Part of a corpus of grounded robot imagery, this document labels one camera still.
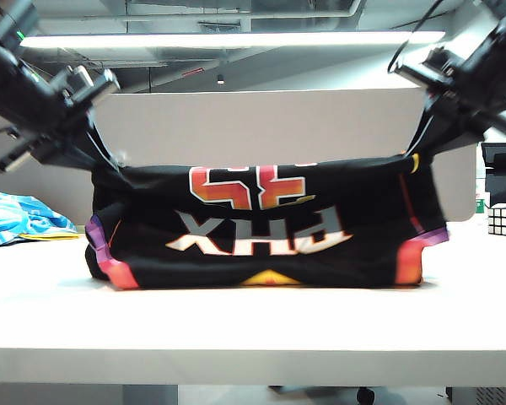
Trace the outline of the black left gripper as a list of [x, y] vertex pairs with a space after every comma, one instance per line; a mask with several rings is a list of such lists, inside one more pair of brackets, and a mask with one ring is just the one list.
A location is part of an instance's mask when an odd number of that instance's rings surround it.
[[94, 104], [81, 102], [66, 109], [53, 123], [0, 107], [0, 116], [10, 122], [3, 131], [21, 141], [0, 158], [0, 172], [8, 173], [33, 158], [42, 165], [71, 169], [119, 171], [93, 119]]

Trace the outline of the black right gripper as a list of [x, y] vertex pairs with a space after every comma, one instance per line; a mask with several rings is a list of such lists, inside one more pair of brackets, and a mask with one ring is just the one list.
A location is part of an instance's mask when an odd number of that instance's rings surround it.
[[439, 73], [441, 81], [428, 88], [431, 99], [424, 105], [406, 156], [433, 157], [477, 144], [489, 129], [506, 136], [502, 116], [506, 111], [506, 40], [485, 40], [467, 59], [436, 48], [424, 65]]

